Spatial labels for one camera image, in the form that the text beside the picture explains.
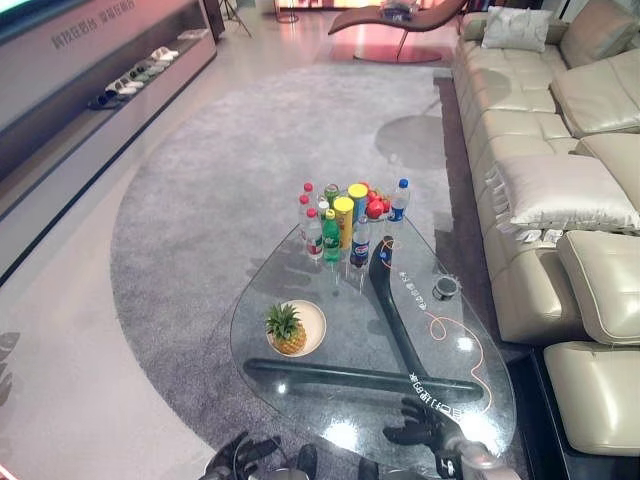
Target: green bottle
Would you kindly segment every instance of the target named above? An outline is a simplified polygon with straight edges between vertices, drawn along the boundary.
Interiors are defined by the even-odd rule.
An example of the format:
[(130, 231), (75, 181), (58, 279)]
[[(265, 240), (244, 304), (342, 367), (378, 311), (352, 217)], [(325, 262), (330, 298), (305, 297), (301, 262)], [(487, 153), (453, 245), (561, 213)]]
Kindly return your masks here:
[(325, 213), (322, 227), (322, 241), (324, 243), (324, 259), (328, 263), (340, 261), (340, 228), (336, 223), (336, 212), (332, 209)]

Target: white floor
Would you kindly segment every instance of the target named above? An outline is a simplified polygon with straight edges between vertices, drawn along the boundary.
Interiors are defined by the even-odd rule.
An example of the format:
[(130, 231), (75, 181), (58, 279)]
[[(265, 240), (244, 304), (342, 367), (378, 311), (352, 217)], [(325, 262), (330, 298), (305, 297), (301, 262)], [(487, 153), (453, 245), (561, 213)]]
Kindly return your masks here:
[[(156, 393), (124, 339), (109, 253), (118, 206), (138, 166), (200, 105), (267, 76), (318, 62), (352, 61), (360, 42), (394, 44), (400, 30), (355, 27), (326, 35), (336, 12), (278, 24), (242, 9), (217, 58), (128, 148), (0, 289), (0, 332), (20, 332), (7, 357), (13, 388), (0, 407), (0, 463), (21, 480), (198, 478), (211, 448)], [(455, 23), (410, 35), (444, 62)]]

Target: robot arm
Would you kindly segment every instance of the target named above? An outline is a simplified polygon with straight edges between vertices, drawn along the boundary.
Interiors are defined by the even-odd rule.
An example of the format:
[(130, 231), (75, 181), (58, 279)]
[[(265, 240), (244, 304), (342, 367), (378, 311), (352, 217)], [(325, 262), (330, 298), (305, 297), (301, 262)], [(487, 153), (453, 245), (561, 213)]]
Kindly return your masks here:
[(444, 413), (413, 400), (402, 399), (404, 426), (385, 427), (390, 442), (399, 445), (424, 444), (436, 457), (436, 470), (442, 478), (456, 480), (520, 480), (482, 443), (466, 439), (458, 424)]
[(257, 443), (251, 439), (245, 441), (247, 435), (248, 432), (242, 432), (222, 447), (199, 480), (248, 480), (258, 469), (256, 460), (271, 455), (281, 441), (278, 436)]

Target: yellow can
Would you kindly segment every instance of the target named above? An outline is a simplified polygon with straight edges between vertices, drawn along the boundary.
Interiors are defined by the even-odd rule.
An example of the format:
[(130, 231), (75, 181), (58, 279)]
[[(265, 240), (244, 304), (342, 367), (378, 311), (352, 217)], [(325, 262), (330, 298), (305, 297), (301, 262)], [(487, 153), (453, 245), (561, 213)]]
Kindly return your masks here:
[(352, 223), (355, 224), (360, 217), (367, 214), (367, 193), (369, 193), (369, 189), (366, 185), (354, 183), (347, 189), (347, 193), (354, 203)]
[(336, 212), (336, 223), (340, 227), (340, 250), (351, 248), (353, 235), (353, 200), (349, 197), (337, 197), (333, 201)]

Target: carpet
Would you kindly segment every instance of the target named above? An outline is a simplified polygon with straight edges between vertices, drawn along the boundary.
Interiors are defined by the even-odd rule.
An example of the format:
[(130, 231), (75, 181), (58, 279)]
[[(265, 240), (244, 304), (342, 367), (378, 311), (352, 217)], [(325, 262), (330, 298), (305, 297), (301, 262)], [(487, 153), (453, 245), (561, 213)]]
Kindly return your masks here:
[[(318, 443), (240, 379), (229, 351), (233, 307), (297, 223), (304, 182), (366, 180), (391, 191), (401, 177), (412, 222), (462, 280), (505, 357), (518, 354), (497, 336), (446, 70), (338, 64), (270, 77), (204, 105), (141, 166), (113, 233), (116, 308), (151, 383), (212, 447), (243, 428), (282, 435), (289, 452)], [(356, 478), (354, 454), (319, 446), (319, 479)], [(526, 478), (517, 434), (505, 457)]]

